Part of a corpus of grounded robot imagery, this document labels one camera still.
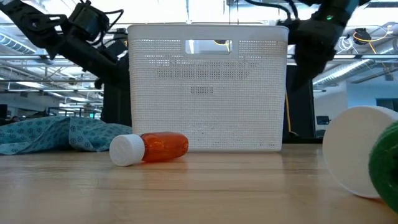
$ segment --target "prescription bottle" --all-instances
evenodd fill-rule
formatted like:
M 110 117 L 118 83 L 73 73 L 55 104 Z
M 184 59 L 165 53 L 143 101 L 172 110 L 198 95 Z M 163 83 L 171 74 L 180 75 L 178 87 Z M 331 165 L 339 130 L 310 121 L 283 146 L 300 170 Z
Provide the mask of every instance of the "prescription bottle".
M 111 142 L 109 155 L 117 166 L 130 166 L 175 159 L 187 151 L 187 137 L 179 133 L 162 132 L 117 136 Z

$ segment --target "perforated basket wall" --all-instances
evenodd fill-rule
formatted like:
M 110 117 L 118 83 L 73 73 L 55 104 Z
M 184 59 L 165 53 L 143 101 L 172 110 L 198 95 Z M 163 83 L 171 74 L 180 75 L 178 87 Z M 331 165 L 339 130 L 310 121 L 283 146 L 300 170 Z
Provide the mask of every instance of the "perforated basket wall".
M 131 26 L 133 132 L 183 133 L 190 151 L 279 151 L 287 33 L 283 27 Z M 185 40 L 222 38 L 233 40 L 229 55 L 185 53 Z

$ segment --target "white lid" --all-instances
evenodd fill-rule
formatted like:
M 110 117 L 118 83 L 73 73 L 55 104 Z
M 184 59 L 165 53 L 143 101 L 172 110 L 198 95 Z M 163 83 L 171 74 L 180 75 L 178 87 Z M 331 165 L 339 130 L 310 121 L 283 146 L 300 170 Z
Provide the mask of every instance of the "white lid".
M 398 120 L 398 113 L 378 106 L 359 106 L 333 119 L 323 138 L 323 156 L 332 176 L 360 197 L 379 198 L 369 176 L 369 154 L 379 136 Z
M 130 166 L 141 163 L 145 154 L 144 141 L 136 134 L 116 136 L 109 148 L 111 160 L 117 166 Z

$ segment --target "blue cloth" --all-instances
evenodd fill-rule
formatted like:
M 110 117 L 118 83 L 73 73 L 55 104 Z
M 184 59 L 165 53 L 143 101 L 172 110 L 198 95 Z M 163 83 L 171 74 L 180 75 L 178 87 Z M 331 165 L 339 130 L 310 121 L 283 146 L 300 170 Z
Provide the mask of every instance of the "blue cloth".
M 0 155 L 28 154 L 74 148 L 109 150 L 113 138 L 131 134 L 129 126 L 79 117 L 51 116 L 0 126 Z

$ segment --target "wooden table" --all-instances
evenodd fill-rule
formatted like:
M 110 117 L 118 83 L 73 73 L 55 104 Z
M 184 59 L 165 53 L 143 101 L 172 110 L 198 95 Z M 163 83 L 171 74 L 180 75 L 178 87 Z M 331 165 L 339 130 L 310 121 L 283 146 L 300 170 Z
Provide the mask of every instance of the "wooden table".
M 397 223 L 350 195 L 320 146 L 281 154 L 188 154 L 116 167 L 107 152 L 0 157 L 0 223 Z

